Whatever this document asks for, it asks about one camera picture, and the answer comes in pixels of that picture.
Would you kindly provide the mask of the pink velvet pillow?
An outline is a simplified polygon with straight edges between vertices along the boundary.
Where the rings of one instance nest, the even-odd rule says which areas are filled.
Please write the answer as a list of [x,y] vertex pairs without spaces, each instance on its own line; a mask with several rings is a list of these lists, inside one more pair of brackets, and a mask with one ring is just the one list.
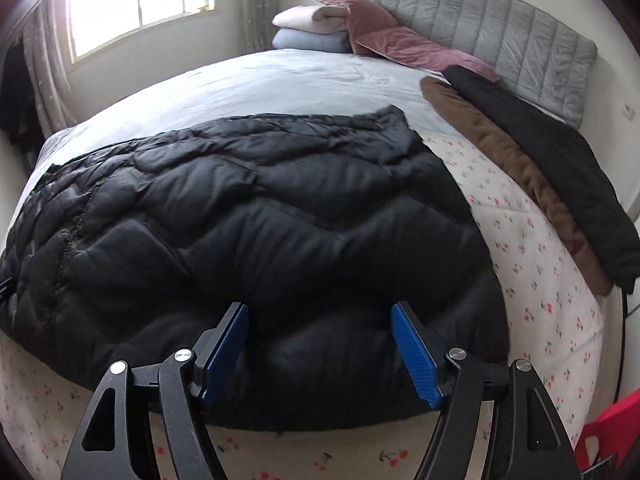
[[491,82],[500,79],[495,69],[469,53],[448,49],[406,26],[380,4],[370,0],[316,0],[346,9],[346,26],[352,52],[380,56],[418,70],[442,73],[450,66],[462,66]]

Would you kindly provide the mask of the patterned grey curtain left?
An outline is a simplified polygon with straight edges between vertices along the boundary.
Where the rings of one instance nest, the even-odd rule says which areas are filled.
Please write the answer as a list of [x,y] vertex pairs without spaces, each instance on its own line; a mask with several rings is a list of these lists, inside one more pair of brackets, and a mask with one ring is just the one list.
[[65,1],[41,0],[23,27],[24,55],[38,122],[50,138],[78,124],[77,106],[67,75],[70,55],[64,47]]

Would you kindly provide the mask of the red plastic stool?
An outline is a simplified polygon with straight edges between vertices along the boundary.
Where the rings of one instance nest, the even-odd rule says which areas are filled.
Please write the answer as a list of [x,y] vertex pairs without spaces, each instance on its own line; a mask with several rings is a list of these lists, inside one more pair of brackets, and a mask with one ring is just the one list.
[[639,390],[584,427],[575,456],[584,479],[639,478]]

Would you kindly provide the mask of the cherry print white blanket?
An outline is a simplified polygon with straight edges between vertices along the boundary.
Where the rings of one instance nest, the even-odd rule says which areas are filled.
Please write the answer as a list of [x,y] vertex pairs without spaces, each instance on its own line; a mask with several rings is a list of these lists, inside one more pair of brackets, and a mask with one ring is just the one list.
[[[470,141],[427,133],[471,205],[502,287],[510,356],[533,363],[570,440],[589,418],[604,322],[570,252],[521,188]],[[1,343],[1,425],[10,448],[37,479],[61,474],[89,401],[9,339]],[[436,416],[355,430],[265,434],[212,428],[232,479],[410,479]]]

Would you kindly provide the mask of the patterned grey curtain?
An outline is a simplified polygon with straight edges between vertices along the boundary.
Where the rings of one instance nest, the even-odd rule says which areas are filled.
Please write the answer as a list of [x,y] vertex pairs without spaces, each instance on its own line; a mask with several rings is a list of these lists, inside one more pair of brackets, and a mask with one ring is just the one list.
[[278,0],[240,0],[240,9],[243,52],[270,50],[276,34],[272,20],[278,13]]
[[77,106],[67,75],[70,55],[64,47],[65,1],[41,0],[23,27],[24,55],[38,122],[50,138],[78,124]]

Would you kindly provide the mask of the black fleece garment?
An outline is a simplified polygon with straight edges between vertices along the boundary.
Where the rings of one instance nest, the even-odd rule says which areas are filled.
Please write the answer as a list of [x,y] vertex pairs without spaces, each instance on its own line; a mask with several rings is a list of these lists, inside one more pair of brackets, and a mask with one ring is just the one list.
[[533,159],[586,234],[605,273],[631,294],[639,278],[639,234],[586,139],[464,67],[450,66],[444,77]]

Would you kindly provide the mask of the grey padded headboard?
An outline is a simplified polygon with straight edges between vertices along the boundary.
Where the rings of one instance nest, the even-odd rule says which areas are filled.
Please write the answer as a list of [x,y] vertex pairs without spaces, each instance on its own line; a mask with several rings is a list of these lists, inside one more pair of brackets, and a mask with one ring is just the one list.
[[582,125],[596,44],[523,0],[370,0],[429,40],[492,66],[504,88]]

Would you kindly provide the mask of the folded cream blanket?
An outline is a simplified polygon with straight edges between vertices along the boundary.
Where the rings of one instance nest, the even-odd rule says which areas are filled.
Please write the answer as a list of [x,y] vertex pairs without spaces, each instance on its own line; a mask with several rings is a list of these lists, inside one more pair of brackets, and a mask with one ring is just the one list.
[[272,24],[279,28],[329,35],[345,30],[346,18],[344,6],[292,6],[278,13]]

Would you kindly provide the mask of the light blue bed sheet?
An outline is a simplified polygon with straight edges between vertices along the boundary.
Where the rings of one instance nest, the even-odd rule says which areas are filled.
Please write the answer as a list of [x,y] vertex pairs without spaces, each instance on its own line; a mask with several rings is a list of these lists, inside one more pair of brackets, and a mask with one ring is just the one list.
[[47,140],[24,187],[52,165],[114,143],[256,114],[357,115],[399,107],[418,133],[454,136],[422,96],[427,75],[380,58],[272,50],[191,70],[134,93]]

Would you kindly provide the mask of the brown garment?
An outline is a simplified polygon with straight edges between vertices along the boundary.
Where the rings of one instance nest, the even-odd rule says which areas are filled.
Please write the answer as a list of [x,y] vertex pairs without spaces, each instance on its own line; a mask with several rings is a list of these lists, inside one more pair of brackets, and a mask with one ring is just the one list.
[[586,234],[551,184],[518,144],[480,110],[441,80],[420,82],[422,96],[434,110],[514,180],[550,221],[591,291],[606,296],[613,289]]

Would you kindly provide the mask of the patterned grey curtain right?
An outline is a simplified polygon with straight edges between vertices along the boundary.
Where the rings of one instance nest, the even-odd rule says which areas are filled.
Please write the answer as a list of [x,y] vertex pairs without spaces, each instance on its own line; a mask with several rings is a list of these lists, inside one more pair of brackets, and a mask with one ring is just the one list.
[[276,34],[272,20],[278,13],[278,0],[240,0],[240,9],[243,52],[270,50]]

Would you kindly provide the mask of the black quilted puffer jacket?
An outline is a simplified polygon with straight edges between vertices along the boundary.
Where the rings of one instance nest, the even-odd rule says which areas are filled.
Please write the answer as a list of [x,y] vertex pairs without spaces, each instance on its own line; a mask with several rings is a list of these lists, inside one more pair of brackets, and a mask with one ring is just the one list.
[[2,330],[88,389],[111,363],[160,362],[245,304],[218,413],[239,429],[421,413],[390,333],[399,300],[481,361],[510,347],[471,208],[393,106],[221,118],[53,166],[10,229],[1,276]]

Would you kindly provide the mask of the dark clothes hanging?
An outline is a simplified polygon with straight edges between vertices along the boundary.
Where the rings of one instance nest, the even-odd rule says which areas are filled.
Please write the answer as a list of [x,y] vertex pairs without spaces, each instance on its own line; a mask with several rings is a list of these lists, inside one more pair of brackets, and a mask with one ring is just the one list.
[[1,129],[23,155],[36,157],[43,146],[35,90],[29,77],[24,42],[18,38],[6,51],[1,81]]

